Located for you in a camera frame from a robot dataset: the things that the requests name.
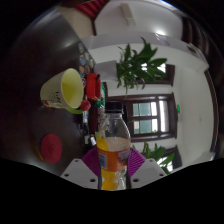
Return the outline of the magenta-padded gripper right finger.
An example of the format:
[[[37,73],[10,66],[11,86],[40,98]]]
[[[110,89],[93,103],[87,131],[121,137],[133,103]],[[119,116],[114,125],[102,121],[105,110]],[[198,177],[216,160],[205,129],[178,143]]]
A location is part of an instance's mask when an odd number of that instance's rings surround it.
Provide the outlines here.
[[[133,148],[130,149],[127,172],[132,189],[141,188],[166,176],[154,159],[146,159]]]

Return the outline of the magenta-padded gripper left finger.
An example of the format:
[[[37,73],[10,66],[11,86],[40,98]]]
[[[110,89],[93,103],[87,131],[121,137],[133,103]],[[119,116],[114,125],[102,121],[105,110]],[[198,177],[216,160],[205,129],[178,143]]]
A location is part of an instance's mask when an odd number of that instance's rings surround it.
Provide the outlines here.
[[[88,151],[81,159],[73,159],[61,177],[81,187],[97,189],[99,180],[97,148]]]

